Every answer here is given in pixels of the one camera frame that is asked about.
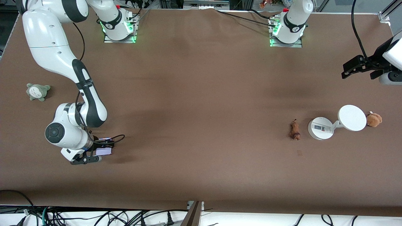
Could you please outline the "brown plush keychain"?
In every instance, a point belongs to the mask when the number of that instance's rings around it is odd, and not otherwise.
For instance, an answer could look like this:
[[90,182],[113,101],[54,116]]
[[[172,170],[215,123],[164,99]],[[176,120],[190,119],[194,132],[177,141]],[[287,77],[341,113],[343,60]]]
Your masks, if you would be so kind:
[[382,117],[379,114],[373,113],[372,111],[366,116],[367,126],[369,127],[377,127],[379,124],[383,122]]

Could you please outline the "aluminium corner frame profile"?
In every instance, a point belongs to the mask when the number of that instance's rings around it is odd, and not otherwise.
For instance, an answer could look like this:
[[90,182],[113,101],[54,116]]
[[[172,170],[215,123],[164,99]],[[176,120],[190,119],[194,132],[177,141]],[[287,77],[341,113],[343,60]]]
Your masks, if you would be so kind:
[[402,0],[392,0],[382,11],[378,13],[380,23],[389,23],[389,16],[400,6],[402,6]]

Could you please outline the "aluminium table leg profile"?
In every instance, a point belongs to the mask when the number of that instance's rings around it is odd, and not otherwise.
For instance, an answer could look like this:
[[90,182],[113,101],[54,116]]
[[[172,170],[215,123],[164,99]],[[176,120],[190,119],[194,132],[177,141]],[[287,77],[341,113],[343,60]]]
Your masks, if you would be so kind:
[[189,210],[180,226],[199,226],[201,213],[204,210],[203,201],[188,201]]

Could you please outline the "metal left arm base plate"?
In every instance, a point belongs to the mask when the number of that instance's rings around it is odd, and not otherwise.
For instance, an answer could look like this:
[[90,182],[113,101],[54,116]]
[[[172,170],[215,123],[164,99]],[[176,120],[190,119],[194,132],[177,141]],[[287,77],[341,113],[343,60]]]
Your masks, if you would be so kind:
[[279,17],[271,17],[269,25],[273,27],[269,28],[269,42],[271,47],[291,47],[301,48],[303,30],[305,25],[288,27],[286,24],[282,24],[282,20]]

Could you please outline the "brown lion statue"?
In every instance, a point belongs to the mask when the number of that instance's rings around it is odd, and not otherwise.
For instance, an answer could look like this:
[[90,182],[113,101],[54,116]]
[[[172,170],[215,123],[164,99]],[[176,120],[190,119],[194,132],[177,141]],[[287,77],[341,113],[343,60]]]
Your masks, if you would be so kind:
[[290,123],[290,135],[289,136],[293,140],[301,139],[299,124],[297,122],[297,119],[294,119],[293,122]]

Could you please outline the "grey green plush toy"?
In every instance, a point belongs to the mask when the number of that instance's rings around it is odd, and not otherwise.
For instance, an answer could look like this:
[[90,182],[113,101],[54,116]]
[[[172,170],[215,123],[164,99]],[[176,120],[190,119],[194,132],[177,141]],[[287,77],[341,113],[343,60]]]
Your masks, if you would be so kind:
[[29,96],[29,99],[31,101],[37,99],[41,102],[45,101],[47,92],[51,89],[49,85],[39,85],[32,83],[28,83],[26,87],[26,94]]

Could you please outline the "grey metal frame rail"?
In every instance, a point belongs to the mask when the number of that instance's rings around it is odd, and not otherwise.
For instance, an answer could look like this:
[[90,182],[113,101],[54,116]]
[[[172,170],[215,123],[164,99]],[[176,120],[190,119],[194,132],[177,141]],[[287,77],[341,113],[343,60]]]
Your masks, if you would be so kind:
[[183,0],[183,9],[230,10],[229,0]]

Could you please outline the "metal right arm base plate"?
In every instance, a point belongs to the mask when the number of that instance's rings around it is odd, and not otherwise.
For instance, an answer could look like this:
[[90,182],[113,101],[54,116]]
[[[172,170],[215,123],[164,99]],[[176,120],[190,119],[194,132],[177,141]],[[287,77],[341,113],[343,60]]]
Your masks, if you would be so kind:
[[[102,31],[104,32],[104,43],[135,43],[138,33],[139,17],[139,14],[126,12],[125,19],[116,25],[114,30],[106,31],[106,27],[102,26]],[[108,36],[110,33],[112,33],[112,37],[116,36],[114,33],[118,33],[118,37],[122,37],[122,35],[126,35],[126,37],[121,40],[113,40]]]

